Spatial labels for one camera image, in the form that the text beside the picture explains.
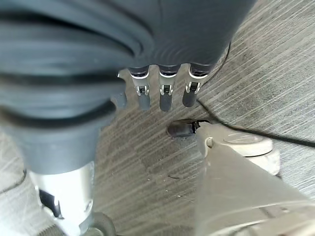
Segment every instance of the floor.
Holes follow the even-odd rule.
[[[200,100],[233,124],[315,140],[315,2],[259,0],[233,38],[227,64]],[[195,181],[202,158],[194,138],[172,140],[166,125],[206,118],[181,104],[182,66],[171,112],[158,108],[157,69],[151,68],[152,107],[138,109],[126,71],[128,108],[102,130],[97,151],[95,208],[117,231],[132,235],[193,235]],[[275,142],[285,182],[315,198],[315,149]],[[22,175],[10,139],[0,135],[0,190]],[[0,232],[33,236],[51,225],[36,205],[31,183],[0,196]]]

